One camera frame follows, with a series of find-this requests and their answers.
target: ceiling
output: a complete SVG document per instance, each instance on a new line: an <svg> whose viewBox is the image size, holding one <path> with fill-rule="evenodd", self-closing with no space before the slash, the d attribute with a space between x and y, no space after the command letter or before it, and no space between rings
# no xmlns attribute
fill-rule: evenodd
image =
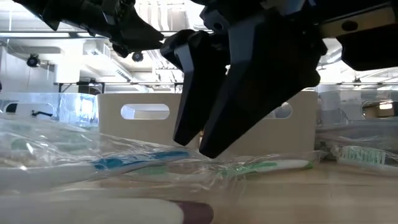
<svg viewBox="0 0 398 224"><path fill-rule="evenodd" d="M199 17L203 6L192 3L190 0L137 0L136 10L139 15L153 27L161 31L178 31L180 29L205 29ZM19 31L19 32L50 32L42 21L26 11L19 4L15 4L11 0L0 0L0 32L1 31ZM81 31L72 26L61 24L59 30L61 32ZM90 45L90 41L94 40L27 40L12 39L9 46L18 48L16 51L22 52L24 47L58 47L63 51L68 51L70 46L85 44ZM340 60L341 45L335 39L324 40L329 51L328 54L320 60L318 72L322 77L323 83L340 83L352 82L356 78L361 82L398 82L398 69L389 68L383 70L373 70L367 72L356 72L350 69ZM168 63L160 56L159 51L143 52L144 60L142 62L133 62L131 55L127 58L118 57L110 47L107 40L96 40L96 45L107 46L110 50L106 54L107 58L104 63L114 62L126 72L136 77L142 82L181 82L183 74L176 70L173 65ZM56 63L60 60L56 56L50 58L49 61ZM95 68L95 66L87 65L85 61L91 61L92 58L86 57L82 60L83 76L93 76L95 78L105 77L109 80L119 80L112 71L103 68ZM377 89L377 85L353 86L357 89Z"/></svg>

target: plastic bag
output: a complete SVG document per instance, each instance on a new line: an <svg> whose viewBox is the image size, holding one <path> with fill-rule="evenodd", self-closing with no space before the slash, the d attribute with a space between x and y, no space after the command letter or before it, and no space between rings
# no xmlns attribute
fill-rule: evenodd
<svg viewBox="0 0 398 224"><path fill-rule="evenodd" d="M216 185L66 190L0 197L0 215L3 222L20 224L227 223L240 192Z"/></svg>
<svg viewBox="0 0 398 224"><path fill-rule="evenodd" d="M0 116L0 191L45 190L205 157L184 148L105 136L67 124Z"/></svg>
<svg viewBox="0 0 398 224"><path fill-rule="evenodd" d="M265 156L234 156L224 154L213 161L182 159L164 166L145 167L129 172L119 180L139 182L201 183L214 179L244 177L250 173L268 173L278 170L310 169L326 155L323 151L308 151Z"/></svg>
<svg viewBox="0 0 398 224"><path fill-rule="evenodd" d="M398 153L397 134L398 122L390 119L322 126L317 129L316 148L330 151L335 146L361 146Z"/></svg>
<svg viewBox="0 0 398 224"><path fill-rule="evenodd" d="M334 146L331 153L337 163L383 175L398 175L398 155L361 146Z"/></svg>

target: wooden table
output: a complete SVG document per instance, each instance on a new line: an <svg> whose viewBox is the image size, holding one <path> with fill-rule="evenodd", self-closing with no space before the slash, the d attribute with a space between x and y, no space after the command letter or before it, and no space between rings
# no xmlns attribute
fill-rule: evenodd
<svg viewBox="0 0 398 224"><path fill-rule="evenodd" d="M251 175L228 223L398 223L398 177L334 163Z"/></svg>

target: toothbrush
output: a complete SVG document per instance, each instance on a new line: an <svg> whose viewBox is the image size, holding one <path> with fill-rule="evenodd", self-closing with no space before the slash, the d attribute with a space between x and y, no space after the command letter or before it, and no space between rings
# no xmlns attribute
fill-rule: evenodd
<svg viewBox="0 0 398 224"><path fill-rule="evenodd" d="M156 152L123 157L105 157L97 161L50 167L2 167L0 190L42 190L84 180L123 174L148 166L164 165L165 161L186 159L188 152Z"/></svg>
<svg viewBox="0 0 398 224"><path fill-rule="evenodd" d="M313 162L302 159L284 159L274 161L264 161L257 164L243 165L238 168L228 169L225 175L243 175L251 172L272 172L286 169L311 169Z"/></svg>
<svg viewBox="0 0 398 224"><path fill-rule="evenodd" d="M337 156L339 164L360 166L379 171L398 172L398 167L386 164L387 152L371 147L345 146Z"/></svg>
<svg viewBox="0 0 398 224"><path fill-rule="evenodd" d="M274 160L274 161L263 161L254 164L233 166L229 169L225 169L219 172L219 174L226 177L233 177L237 175L248 174L252 172L272 172L276 170L286 169L311 169L313 168L313 162L301 160L301 159L286 159L286 160ZM146 167L143 169L135 170L134 172L128 173L128 175L139 176L142 179L148 181L168 181L178 180L182 181L201 181L211 178L214 174L176 174L167 170L166 167Z"/></svg>

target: clear plastic wrap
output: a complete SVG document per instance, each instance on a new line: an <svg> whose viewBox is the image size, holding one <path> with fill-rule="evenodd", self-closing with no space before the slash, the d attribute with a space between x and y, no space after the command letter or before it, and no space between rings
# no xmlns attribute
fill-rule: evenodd
<svg viewBox="0 0 398 224"><path fill-rule="evenodd" d="M211 185L214 179L244 178L246 174L278 170L310 169L326 155L323 151L308 151L265 156L234 156L224 154L213 161L182 159L164 166L145 167L118 177L120 181L201 183Z"/></svg>
<svg viewBox="0 0 398 224"><path fill-rule="evenodd" d="M338 164L357 168L357 171L398 176L397 154L362 146L333 146L331 153Z"/></svg>
<svg viewBox="0 0 398 224"><path fill-rule="evenodd" d="M317 129L316 148L330 151L333 147L361 146L398 153L397 134L398 121L395 119L322 126Z"/></svg>
<svg viewBox="0 0 398 224"><path fill-rule="evenodd" d="M191 185L65 190L0 197L4 223L228 223L239 191Z"/></svg>
<svg viewBox="0 0 398 224"><path fill-rule="evenodd" d="M202 208L211 208L211 220L203 219L208 215L203 213L202 208L198 208L193 213L188 212L188 215L192 216L189 218L191 221L184 223L228 223L228 211L234 207L245 189L245 176L223 175L222 170L226 170L227 166L214 162L175 161L174 164L166 164L163 168L169 170L171 167L173 172L156 175L143 172L140 175L128 173L99 180L97 183L99 187L118 194L128 194L131 190L137 192L130 197L156 198L187 204L200 203Z"/></svg>
<svg viewBox="0 0 398 224"><path fill-rule="evenodd" d="M75 126L0 116L0 192L45 190L167 162L206 159L184 148L105 136Z"/></svg>

